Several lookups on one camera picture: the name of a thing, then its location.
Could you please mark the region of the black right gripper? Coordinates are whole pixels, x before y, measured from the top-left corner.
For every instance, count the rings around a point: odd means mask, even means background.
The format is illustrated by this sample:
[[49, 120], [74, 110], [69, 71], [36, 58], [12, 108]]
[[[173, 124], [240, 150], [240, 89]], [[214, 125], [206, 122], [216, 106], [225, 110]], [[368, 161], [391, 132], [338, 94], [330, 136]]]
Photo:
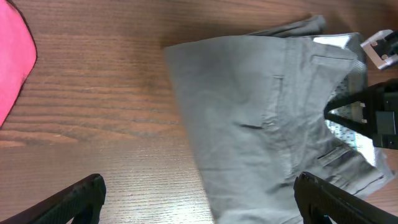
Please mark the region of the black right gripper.
[[373, 99], [364, 90], [331, 100], [324, 109], [324, 118], [366, 137], [373, 136], [373, 120], [374, 146], [397, 150], [397, 79], [379, 83]]

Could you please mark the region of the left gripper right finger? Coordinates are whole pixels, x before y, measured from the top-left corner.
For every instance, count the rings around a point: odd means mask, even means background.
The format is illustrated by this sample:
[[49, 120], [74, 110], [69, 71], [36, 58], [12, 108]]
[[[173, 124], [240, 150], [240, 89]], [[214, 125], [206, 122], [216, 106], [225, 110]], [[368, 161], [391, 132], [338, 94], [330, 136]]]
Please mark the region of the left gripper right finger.
[[309, 173], [294, 183], [304, 224], [397, 224], [397, 217]]

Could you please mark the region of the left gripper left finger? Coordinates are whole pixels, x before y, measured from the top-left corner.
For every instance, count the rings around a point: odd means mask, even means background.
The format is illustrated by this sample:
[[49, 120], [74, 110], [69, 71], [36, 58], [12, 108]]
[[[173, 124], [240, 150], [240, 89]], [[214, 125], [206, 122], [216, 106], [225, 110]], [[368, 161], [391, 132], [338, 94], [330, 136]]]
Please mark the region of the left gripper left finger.
[[100, 174], [91, 174], [1, 224], [98, 224], [106, 197]]

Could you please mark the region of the grey shorts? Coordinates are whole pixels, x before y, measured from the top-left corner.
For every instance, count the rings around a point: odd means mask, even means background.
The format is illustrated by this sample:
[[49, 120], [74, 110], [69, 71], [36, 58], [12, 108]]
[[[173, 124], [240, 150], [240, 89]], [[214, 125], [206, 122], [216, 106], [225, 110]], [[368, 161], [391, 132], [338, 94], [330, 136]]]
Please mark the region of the grey shorts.
[[246, 35], [167, 47], [165, 59], [217, 223], [301, 223], [303, 171], [359, 197], [394, 178], [327, 127], [346, 77], [364, 86], [358, 33], [325, 35], [322, 16]]

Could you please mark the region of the red printed t-shirt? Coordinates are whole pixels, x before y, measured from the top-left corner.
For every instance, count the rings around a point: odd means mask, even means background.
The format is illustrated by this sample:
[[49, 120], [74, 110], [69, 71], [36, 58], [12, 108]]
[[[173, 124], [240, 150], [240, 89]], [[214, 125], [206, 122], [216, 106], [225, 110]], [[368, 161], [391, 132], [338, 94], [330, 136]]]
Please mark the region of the red printed t-shirt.
[[37, 60], [37, 49], [19, 11], [1, 0], [1, 122], [19, 95]]

